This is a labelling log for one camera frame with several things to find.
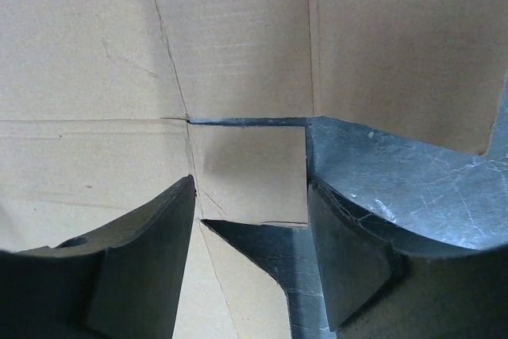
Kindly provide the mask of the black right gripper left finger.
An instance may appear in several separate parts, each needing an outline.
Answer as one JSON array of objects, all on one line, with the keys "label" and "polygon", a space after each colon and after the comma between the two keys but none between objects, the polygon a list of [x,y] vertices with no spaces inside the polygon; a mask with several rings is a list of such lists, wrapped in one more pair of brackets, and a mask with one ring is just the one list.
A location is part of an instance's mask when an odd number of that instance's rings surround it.
[{"label": "black right gripper left finger", "polygon": [[186,176],[54,248],[2,252],[2,337],[172,337],[195,197]]}]

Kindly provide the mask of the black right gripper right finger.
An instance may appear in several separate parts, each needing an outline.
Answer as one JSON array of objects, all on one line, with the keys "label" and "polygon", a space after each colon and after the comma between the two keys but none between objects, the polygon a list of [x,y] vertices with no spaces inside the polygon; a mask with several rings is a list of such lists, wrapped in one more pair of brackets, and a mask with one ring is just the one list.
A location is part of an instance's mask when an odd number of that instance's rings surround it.
[{"label": "black right gripper right finger", "polygon": [[507,247],[474,250],[404,229],[323,182],[309,223],[339,338],[504,338]]}]

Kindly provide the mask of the cardboard box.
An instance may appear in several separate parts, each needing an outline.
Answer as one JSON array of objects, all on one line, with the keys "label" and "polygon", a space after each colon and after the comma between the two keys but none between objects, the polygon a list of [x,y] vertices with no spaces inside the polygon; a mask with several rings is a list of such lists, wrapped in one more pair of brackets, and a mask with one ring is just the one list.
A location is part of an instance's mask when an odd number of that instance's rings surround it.
[{"label": "cardboard box", "polygon": [[386,139],[483,156],[506,75],[507,0],[1,0],[1,254],[192,176],[170,338],[293,337],[289,275],[260,260],[312,234],[310,183],[398,226],[361,203],[372,171],[445,208]]}]

